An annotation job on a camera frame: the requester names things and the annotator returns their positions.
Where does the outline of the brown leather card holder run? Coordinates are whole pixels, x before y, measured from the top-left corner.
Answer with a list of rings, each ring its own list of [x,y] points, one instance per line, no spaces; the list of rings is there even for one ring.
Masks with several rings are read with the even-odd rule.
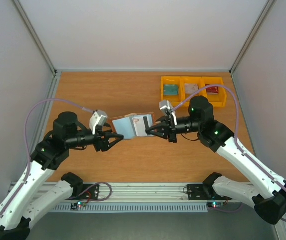
[[[145,129],[151,127],[155,122],[153,113],[131,113],[125,116],[112,118],[110,121],[113,131],[123,135],[124,140],[131,140],[139,137],[152,137],[152,135],[146,134]]]

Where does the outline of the white card with stripe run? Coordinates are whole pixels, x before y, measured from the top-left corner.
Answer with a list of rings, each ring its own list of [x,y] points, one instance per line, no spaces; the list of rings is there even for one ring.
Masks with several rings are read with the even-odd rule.
[[[137,137],[149,137],[145,132],[146,129],[153,125],[153,117],[151,114],[135,115],[132,118],[133,128]]]

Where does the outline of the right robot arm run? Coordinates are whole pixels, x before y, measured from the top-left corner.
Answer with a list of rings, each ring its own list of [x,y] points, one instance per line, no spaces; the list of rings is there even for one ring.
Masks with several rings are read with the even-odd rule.
[[[282,219],[286,213],[286,180],[264,166],[228,127],[214,119],[213,106],[205,97],[191,98],[188,117],[176,117],[166,100],[159,103],[159,108],[164,116],[147,128],[146,134],[176,143],[177,135],[196,133],[203,146],[226,159],[249,181],[236,182],[214,172],[202,182],[205,196],[236,200],[253,208],[271,225]]]

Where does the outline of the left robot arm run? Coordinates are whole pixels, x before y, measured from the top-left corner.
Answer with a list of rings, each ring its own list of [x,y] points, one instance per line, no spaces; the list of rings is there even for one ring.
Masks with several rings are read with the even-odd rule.
[[[52,130],[35,147],[19,181],[0,204],[0,240],[25,240],[31,229],[57,204],[83,195],[83,180],[68,172],[47,193],[34,199],[43,184],[69,157],[70,150],[83,151],[94,146],[106,152],[124,139],[108,127],[107,115],[95,111],[89,128],[73,112],[63,112],[53,122]]]

